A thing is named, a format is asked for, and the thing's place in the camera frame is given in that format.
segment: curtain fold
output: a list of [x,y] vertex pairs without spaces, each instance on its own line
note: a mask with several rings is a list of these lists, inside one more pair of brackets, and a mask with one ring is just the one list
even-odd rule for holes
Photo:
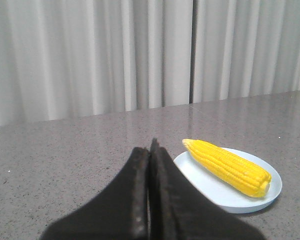
[[0,126],[294,90],[300,0],[0,0]]

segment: yellow corn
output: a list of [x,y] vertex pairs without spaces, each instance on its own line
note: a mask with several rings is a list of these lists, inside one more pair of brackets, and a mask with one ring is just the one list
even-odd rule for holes
[[260,198],[269,190],[271,175],[257,164],[207,141],[183,139],[182,143],[196,161],[240,192]]

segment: plate rim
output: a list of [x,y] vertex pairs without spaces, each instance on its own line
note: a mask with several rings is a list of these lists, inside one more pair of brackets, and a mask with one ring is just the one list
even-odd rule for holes
[[[268,205],[270,205],[279,195],[280,195],[280,193],[281,193],[281,191],[282,191],[282,187],[283,187],[283,182],[282,182],[282,178],[281,178],[281,176],[280,176],[280,174],[278,173],[278,171],[271,165],[271,164],[269,164],[268,162],[266,162],[265,160],[263,160],[263,159],[261,159],[260,157],[258,157],[258,156],[255,156],[255,155],[253,155],[253,154],[251,154],[251,153],[248,153],[248,152],[245,152],[245,151],[241,151],[241,150],[238,150],[238,149],[234,149],[234,148],[228,148],[228,147],[222,147],[222,149],[225,149],[225,150],[228,150],[228,151],[236,151],[236,152],[239,152],[239,153],[243,153],[243,154],[248,154],[248,155],[250,155],[250,156],[252,156],[252,157],[254,157],[254,158],[257,158],[258,160],[260,160],[260,161],[262,161],[262,162],[264,162],[266,165],[267,165],[267,167],[270,167],[274,172],[275,172],[275,174],[276,174],[276,176],[278,177],[278,183],[279,183],[279,188],[278,189],[276,189],[276,191],[277,191],[277,193],[273,196],[273,197],[271,197],[271,198],[269,198],[267,201],[265,201],[265,202],[259,202],[259,204],[256,204],[256,205],[242,205],[242,206],[239,206],[239,205],[236,205],[236,206],[233,206],[233,205],[227,205],[227,204],[219,204],[219,203],[215,203],[216,205],[218,205],[219,207],[224,207],[224,208],[227,208],[227,209],[254,209],[254,208],[258,208],[258,207],[262,207],[262,208],[260,208],[260,209],[257,209],[256,211],[259,211],[259,210],[261,210],[261,209],[263,209],[263,206],[264,207],[267,207]],[[174,164],[179,168],[179,166],[176,164],[176,160],[177,160],[177,158],[179,158],[181,155],[186,155],[186,154],[189,154],[189,156],[193,159],[193,157],[191,156],[191,154],[189,153],[189,151],[184,151],[184,152],[182,152],[182,153],[180,153],[177,157],[175,157],[174,159],[173,159],[173,162],[174,162]]]

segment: gray speckled countertop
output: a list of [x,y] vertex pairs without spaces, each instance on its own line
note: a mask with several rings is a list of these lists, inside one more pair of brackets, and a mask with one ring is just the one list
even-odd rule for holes
[[300,91],[0,127],[0,240],[38,239],[153,137],[172,158],[183,138],[256,155],[281,175],[269,207],[237,215],[269,240],[300,240]]

